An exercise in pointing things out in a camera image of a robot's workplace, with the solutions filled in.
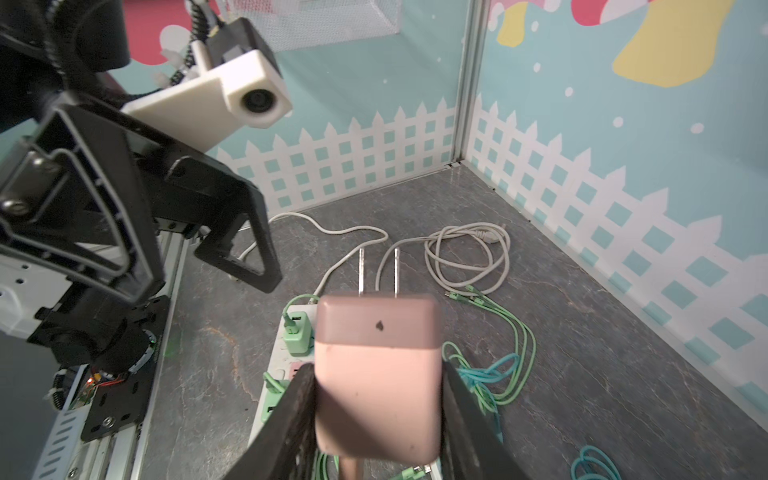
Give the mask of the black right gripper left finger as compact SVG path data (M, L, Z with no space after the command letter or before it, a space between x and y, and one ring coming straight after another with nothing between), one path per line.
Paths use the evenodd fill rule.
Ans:
M317 453L316 392L314 366L305 364L224 479L311 479Z

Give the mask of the pink plug adapter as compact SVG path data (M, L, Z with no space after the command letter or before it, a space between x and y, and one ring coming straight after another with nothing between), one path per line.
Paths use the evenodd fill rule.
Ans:
M443 319L431 295L358 289L321 297L314 374L319 450L360 479L367 459L427 465L441 445Z

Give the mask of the green plug adapter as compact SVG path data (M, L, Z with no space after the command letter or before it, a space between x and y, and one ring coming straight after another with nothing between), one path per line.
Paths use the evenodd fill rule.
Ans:
M288 312L288 318L283 333L286 351L293 357L309 356L313 347L314 312L294 309Z

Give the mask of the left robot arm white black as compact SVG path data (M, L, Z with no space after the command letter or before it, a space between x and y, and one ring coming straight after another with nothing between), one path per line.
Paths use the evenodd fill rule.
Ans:
M196 256L260 291L281 281L263 195L209 152L289 113L287 86L249 20L206 1L189 15L168 85L130 94L109 75L130 60L121 2L1 5L1 127L37 123L1 163L1 252L68 279L30 337L65 367L121 376L151 359L161 231L202 233Z

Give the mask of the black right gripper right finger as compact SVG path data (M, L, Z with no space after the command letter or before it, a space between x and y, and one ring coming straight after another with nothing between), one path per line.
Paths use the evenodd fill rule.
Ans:
M529 476L498 440L456 368L442 363L443 479L528 480Z

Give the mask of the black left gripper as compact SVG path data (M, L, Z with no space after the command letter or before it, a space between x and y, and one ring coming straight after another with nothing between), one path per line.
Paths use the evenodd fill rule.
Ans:
M175 142L142 148L135 164L113 114L71 91L51 99L1 165L1 251L70 283L56 305L37 311L31 343L64 366L134 372L153 351L136 314L165 279L154 220L187 239L206 229L195 256L262 292L274 291L282 272L252 182ZM245 224L259 268L232 254Z

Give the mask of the large white colourful power strip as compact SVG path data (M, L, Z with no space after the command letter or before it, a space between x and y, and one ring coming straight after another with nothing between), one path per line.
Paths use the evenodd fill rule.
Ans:
M312 328L316 326L316 309L314 304L292 305L289 312L294 316L304 316L310 322ZM287 387L298 368L305 363L314 361L313 343L310 343L309 351L303 356L294 356L287 349L284 340L285 328L282 319L278 321L278 329L275 334L274 343L269 357L266 372L282 387ZM248 446L255 441L260 433L268 416L277 405L280 395L277 390L266 380L262 380L262 389L259 397L258 407L256 409L254 422L249 435ZM405 474L397 473L395 477L400 479L442 479L439 461L435 460L431 464L409 466L405 469Z

